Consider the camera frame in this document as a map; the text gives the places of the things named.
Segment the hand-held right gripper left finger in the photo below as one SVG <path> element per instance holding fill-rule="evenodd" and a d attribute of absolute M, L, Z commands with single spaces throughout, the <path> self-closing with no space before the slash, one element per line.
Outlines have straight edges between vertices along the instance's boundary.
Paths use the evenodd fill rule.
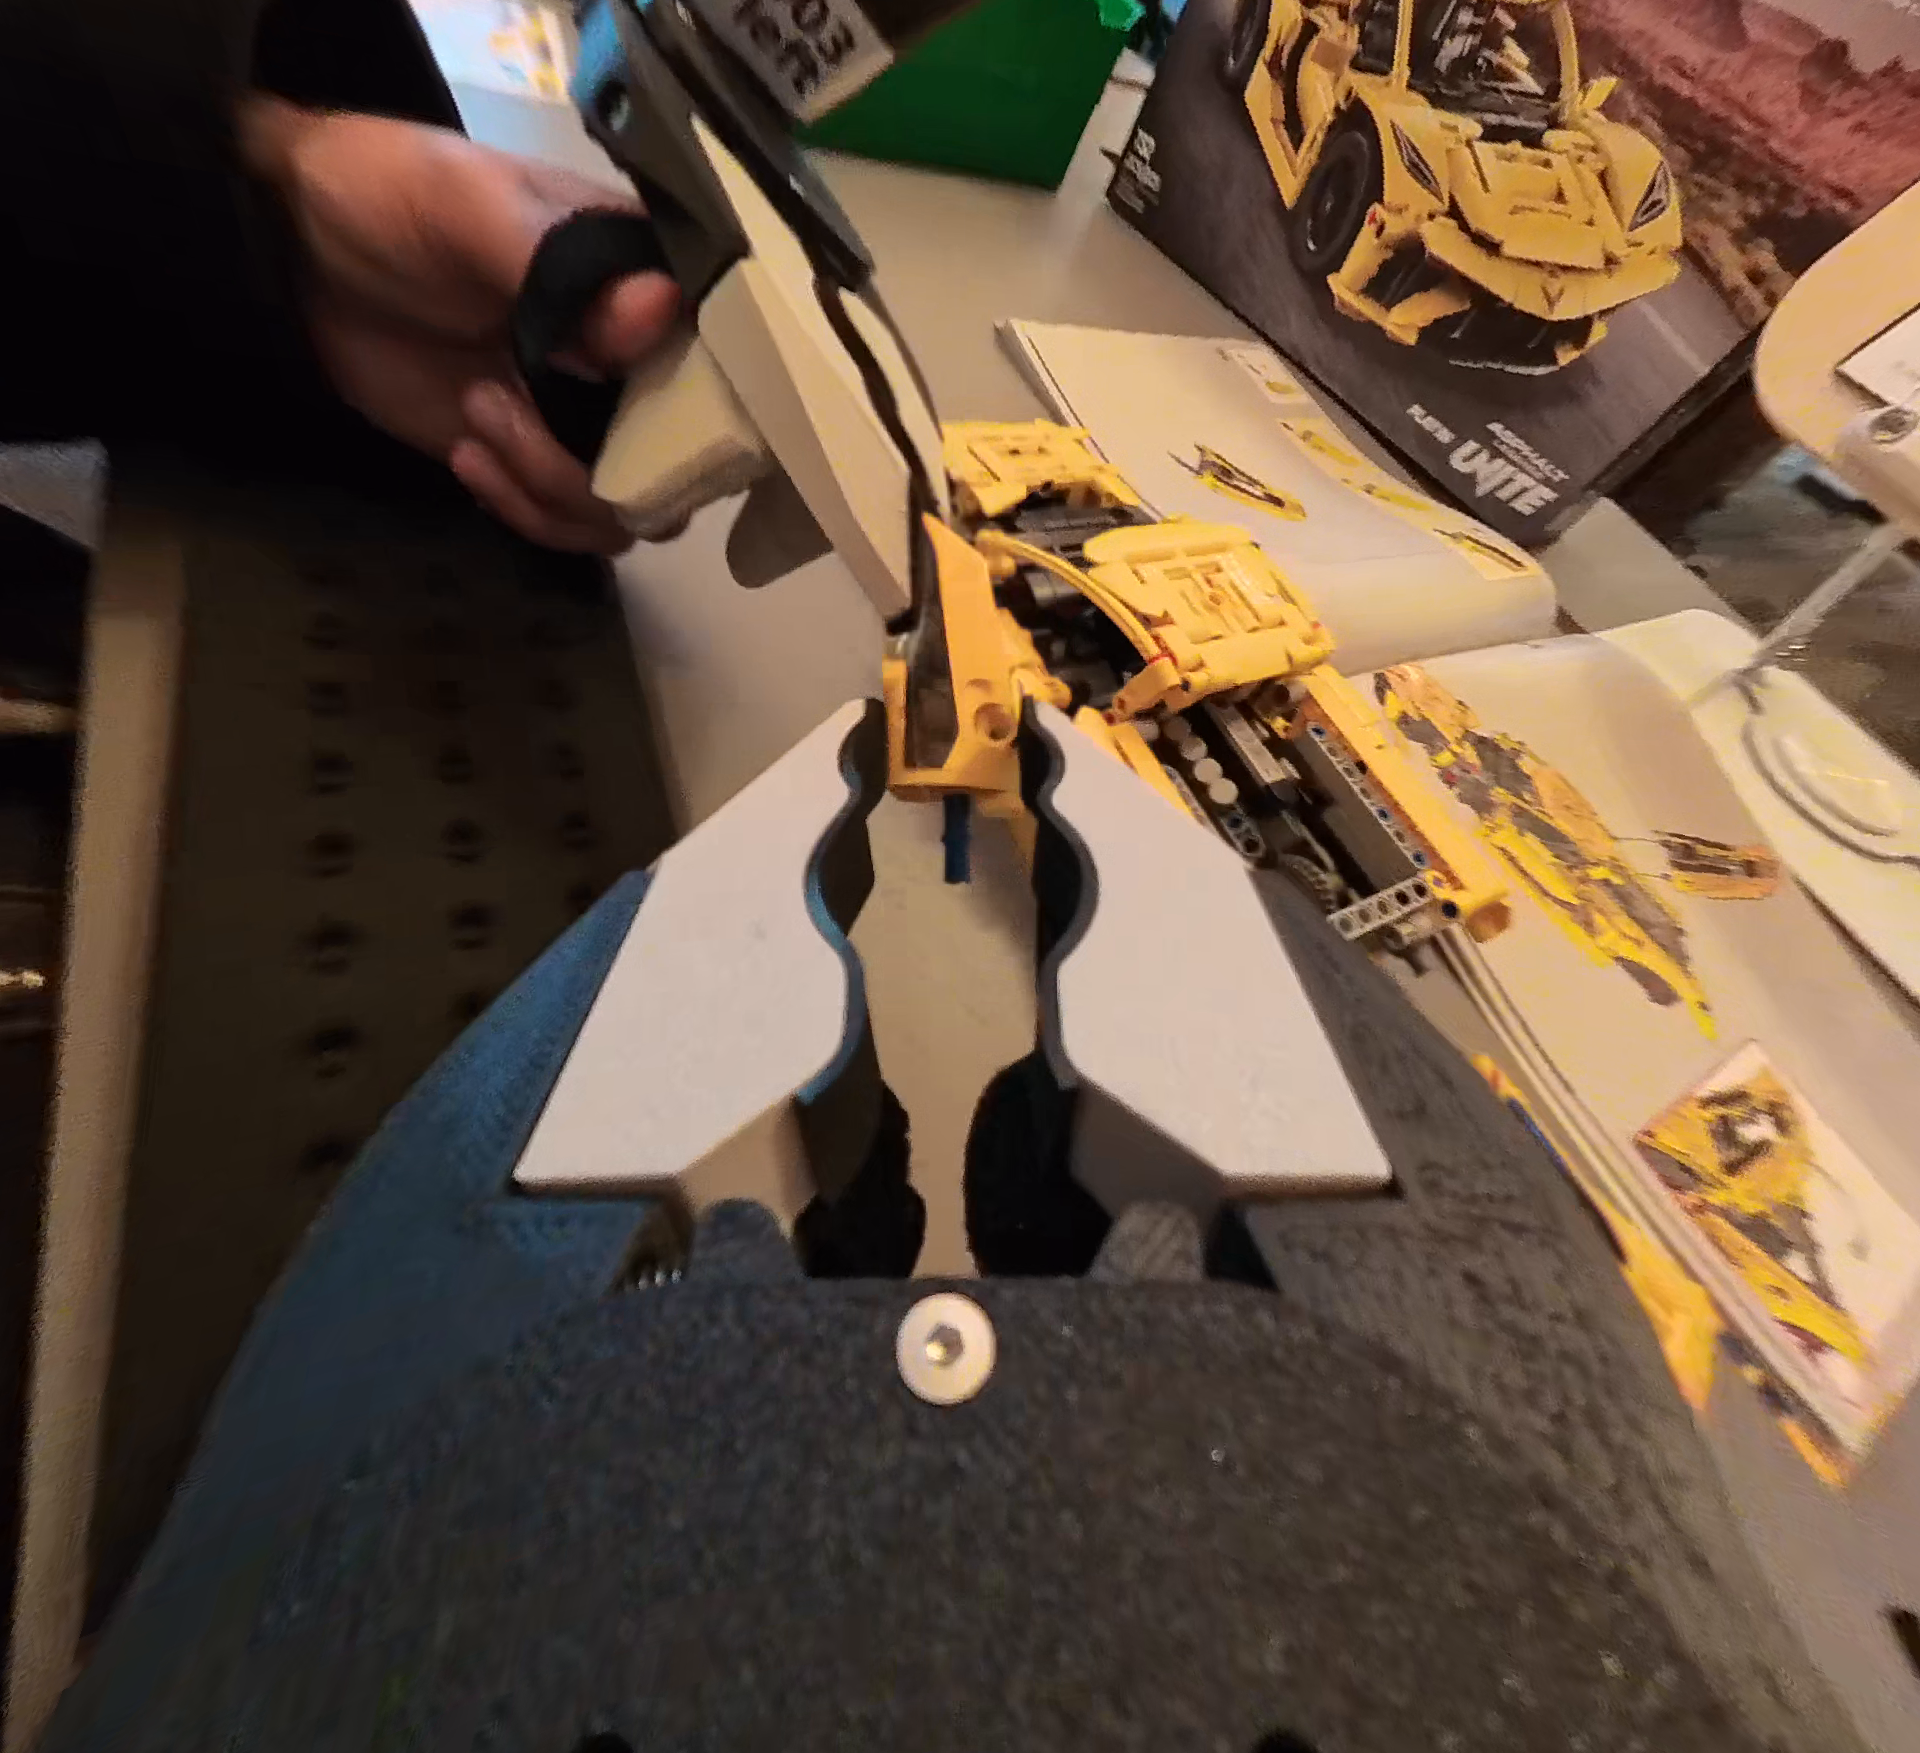
<path fill-rule="evenodd" d="M 879 1114 L 851 923 L 887 780 L 851 699 L 651 867 L 515 1169 L 528 1196 L 755 1201 L 783 1230 L 844 1189 Z"/>

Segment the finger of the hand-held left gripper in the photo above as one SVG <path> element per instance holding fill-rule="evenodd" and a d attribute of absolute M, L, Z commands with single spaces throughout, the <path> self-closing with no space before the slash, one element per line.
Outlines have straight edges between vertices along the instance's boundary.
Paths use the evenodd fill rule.
<path fill-rule="evenodd" d="M 871 278 L 848 289 L 830 274 L 817 274 L 815 297 L 837 340 L 850 350 L 876 420 L 903 463 L 910 594 L 908 609 L 886 625 L 894 637 L 894 657 L 905 662 L 905 765 L 940 767 L 958 735 L 958 709 L 938 558 L 927 534 L 927 521 L 949 524 L 952 511 L 938 408 L 900 323 Z"/>
<path fill-rule="evenodd" d="M 941 434 L 873 253 L 807 156 L 763 181 L 715 126 L 708 174 L 743 237 L 697 330 L 744 416 L 884 619 L 919 613 L 917 518 L 945 511 Z"/>

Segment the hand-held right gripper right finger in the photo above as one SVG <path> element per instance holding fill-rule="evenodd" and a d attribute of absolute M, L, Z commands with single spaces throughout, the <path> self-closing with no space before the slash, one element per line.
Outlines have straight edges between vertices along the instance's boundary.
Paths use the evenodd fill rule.
<path fill-rule="evenodd" d="M 1114 1216 L 1373 1197 L 1394 1168 L 1255 876 L 1070 713 L 1029 701 L 1039 1036 L 1070 1168 Z"/>

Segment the yellow brick beam with pin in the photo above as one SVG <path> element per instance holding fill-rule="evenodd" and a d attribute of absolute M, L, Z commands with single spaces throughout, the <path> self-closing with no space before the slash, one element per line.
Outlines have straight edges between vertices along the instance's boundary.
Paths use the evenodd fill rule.
<path fill-rule="evenodd" d="M 894 637 L 881 659 L 887 787 L 908 804 L 941 812 L 943 877 L 965 885 L 972 877 L 972 815 L 1021 804 L 1021 626 L 1003 613 L 982 553 L 938 518 L 927 521 L 934 542 L 950 681 L 957 694 L 958 735 L 940 767 L 911 769 L 903 759 L 905 662 L 894 657 Z"/>

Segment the yellow toy brick car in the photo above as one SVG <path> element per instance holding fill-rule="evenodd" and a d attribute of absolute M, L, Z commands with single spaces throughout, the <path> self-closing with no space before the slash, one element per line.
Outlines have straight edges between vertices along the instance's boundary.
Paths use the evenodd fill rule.
<path fill-rule="evenodd" d="M 943 441 L 949 526 L 1021 626 L 1021 709 L 1068 712 L 1347 942 L 1414 957 L 1508 931 L 1498 855 L 1250 528 L 1155 511 L 1071 426 L 949 424 Z"/>

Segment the grey desk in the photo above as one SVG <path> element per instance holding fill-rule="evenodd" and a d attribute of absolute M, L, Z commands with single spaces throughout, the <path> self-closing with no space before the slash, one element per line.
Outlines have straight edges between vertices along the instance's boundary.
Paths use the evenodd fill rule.
<path fill-rule="evenodd" d="M 1039 413 L 1000 347 L 1007 318 L 1237 340 L 1247 328 L 1106 206 L 1106 153 L 1139 93 L 1110 87 L 1070 180 L 1044 193 L 818 153 L 873 252 L 877 284 L 943 420 Z M 739 497 L 614 565 L 674 825 L 727 804 L 841 701 L 877 688 L 879 622 L 833 558 L 747 589 L 729 545 Z M 871 820 L 877 891 L 853 943 L 869 961 L 877 1055 L 927 1197 L 919 1271 L 972 1268 L 958 1172 L 993 1071 L 1032 1041 L 1032 905 L 1003 829 L 975 835 L 972 884 L 943 888 L 940 820 L 886 802 Z M 1717 1360 L 1710 1444 L 1748 1545 L 1811 1659 L 1874 1749 L 1916 1749 L 1916 1670 L 1889 1613 L 1916 1611 L 1916 1398 L 1836 1491 L 1794 1449 L 1758 1392 Z"/>

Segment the person's left hand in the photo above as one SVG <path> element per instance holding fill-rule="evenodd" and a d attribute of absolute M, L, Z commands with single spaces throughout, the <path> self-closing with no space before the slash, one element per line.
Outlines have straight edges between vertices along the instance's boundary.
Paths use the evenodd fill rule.
<path fill-rule="evenodd" d="M 443 463 L 495 518 L 553 550 L 618 556 L 634 531 L 547 429 L 511 344 L 540 239 L 638 203 L 459 133 L 257 94 L 239 147 L 300 250 L 310 347 L 353 412 Z"/>

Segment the green plastic bin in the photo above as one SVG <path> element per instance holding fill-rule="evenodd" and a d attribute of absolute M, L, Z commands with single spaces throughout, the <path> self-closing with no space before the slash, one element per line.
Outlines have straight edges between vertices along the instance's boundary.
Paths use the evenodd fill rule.
<path fill-rule="evenodd" d="M 802 128 L 802 140 L 1057 189 L 1139 18 L 1139 0 L 984 0 Z"/>

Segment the black perforated panel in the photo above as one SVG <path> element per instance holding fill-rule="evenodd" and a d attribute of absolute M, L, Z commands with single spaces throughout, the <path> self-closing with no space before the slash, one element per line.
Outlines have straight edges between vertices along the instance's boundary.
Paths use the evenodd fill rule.
<path fill-rule="evenodd" d="M 90 1628 L 356 1154 L 676 830 L 608 560 L 402 463 L 140 492 L 184 615 Z"/>

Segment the open instruction booklet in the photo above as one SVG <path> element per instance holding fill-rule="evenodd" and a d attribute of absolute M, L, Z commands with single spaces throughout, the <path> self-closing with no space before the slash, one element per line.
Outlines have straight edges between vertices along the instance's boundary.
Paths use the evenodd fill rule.
<path fill-rule="evenodd" d="M 1849 1485 L 1916 1392 L 1916 1006 L 1649 662 L 1728 620 L 1560 631 L 1531 555 L 1390 473 L 1263 342 L 998 340 L 1147 511 L 1247 531 L 1306 593 L 1416 788 L 1501 870 L 1508 927 L 1441 950 L 1531 1114 Z"/>

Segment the toy car picture box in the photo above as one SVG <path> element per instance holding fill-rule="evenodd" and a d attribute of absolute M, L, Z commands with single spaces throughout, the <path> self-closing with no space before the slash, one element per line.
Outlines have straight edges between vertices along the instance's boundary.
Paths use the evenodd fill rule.
<path fill-rule="evenodd" d="M 1545 545 L 1916 159 L 1916 0 L 1189 0 L 1107 199 Z"/>

